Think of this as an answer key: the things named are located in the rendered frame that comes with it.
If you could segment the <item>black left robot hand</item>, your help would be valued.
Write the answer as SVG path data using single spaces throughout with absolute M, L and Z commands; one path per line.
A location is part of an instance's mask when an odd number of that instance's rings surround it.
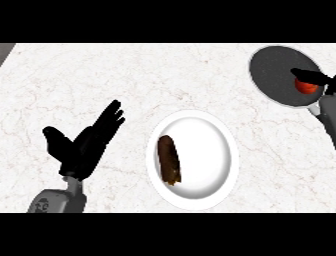
M 113 100 L 104 108 L 94 124 L 70 140 L 57 128 L 47 126 L 42 134 L 47 152 L 60 162 L 58 174 L 82 181 L 92 174 L 107 144 L 125 121 L 120 102 Z

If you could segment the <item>white oval plate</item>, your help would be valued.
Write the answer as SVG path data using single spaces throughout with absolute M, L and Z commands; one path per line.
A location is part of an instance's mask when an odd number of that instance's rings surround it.
M 157 139 L 168 135 L 179 160 L 181 181 L 162 180 Z M 228 196 L 239 175 L 239 150 L 231 132 L 209 113 L 181 110 L 159 122 L 145 147 L 145 167 L 162 198 L 184 210 L 205 210 Z

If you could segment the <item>dark grey pan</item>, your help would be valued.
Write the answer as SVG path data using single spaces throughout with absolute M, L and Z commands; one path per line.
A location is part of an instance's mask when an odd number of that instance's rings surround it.
M 312 94 L 303 94 L 295 87 L 296 77 L 290 70 L 318 71 L 312 59 L 298 50 L 286 46 L 267 46 L 252 55 L 249 60 L 249 75 L 259 92 L 278 105 L 293 109 L 306 109 L 320 114 L 318 99 L 324 88 Z

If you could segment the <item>brown sausage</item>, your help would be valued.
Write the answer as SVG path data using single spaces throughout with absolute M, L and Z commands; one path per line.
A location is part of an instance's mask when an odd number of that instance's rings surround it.
M 174 140 L 168 135 L 163 135 L 157 140 L 157 156 L 162 181 L 174 185 L 181 181 L 179 159 Z

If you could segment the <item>red tomato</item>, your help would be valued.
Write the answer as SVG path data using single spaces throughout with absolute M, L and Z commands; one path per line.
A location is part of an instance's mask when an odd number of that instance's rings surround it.
M 295 80 L 295 88 L 302 94 L 314 94 L 318 90 L 318 86 L 311 83 Z

